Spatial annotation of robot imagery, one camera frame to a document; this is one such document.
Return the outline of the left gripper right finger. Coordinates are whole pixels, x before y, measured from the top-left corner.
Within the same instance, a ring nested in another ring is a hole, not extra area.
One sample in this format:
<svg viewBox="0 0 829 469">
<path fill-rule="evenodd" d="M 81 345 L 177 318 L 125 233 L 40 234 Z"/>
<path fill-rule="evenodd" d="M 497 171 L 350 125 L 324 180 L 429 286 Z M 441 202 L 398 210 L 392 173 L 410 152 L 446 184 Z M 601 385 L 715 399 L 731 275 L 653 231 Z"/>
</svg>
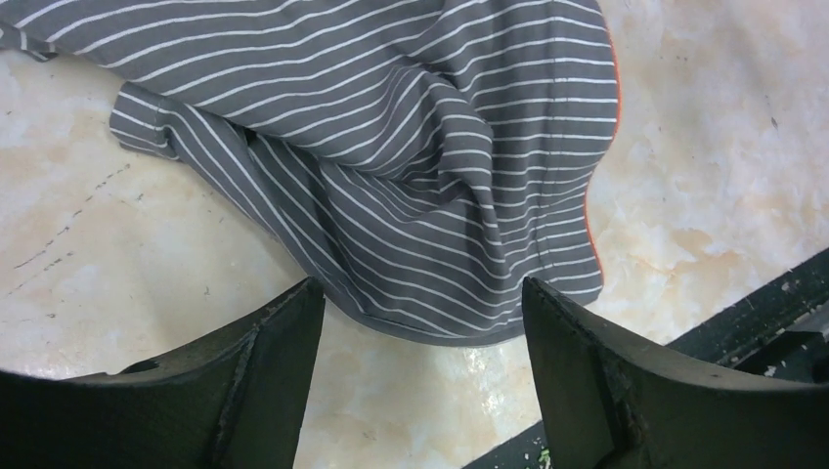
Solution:
<svg viewBox="0 0 829 469">
<path fill-rule="evenodd" d="M 826 385 L 691 358 L 534 278 L 522 308 L 555 467 L 827 466 Z"/>
</svg>

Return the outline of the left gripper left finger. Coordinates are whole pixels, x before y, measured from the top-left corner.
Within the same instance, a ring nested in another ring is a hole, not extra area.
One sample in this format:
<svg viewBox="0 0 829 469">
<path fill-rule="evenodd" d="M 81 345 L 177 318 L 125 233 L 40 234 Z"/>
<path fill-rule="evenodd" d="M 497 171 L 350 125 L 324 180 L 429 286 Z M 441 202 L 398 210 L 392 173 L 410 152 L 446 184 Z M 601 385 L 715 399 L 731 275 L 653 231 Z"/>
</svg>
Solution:
<svg viewBox="0 0 829 469">
<path fill-rule="evenodd" d="M 116 374 L 1 375 L 5 468 L 289 468 L 325 310 L 297 283 L 253 313 Z"/>
</svg>

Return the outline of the grey striped underwear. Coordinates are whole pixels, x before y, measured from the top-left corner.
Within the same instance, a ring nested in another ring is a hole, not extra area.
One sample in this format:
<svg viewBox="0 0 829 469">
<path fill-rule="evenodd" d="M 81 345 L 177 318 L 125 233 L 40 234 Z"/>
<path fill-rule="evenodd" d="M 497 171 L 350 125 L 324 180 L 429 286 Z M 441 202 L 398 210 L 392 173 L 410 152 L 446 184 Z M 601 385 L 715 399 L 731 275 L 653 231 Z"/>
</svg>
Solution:
<svg viewBox="0 0 829 469">
<path fill-rule="evenodd" d="M 374 330 L 498 344 L 526 277 L 602 290 L 586 202 L 620 85 L 594 1 L 5 1 L 1 44 L 121 77 L 121 144 L 193 168 Z"/>
</svg>

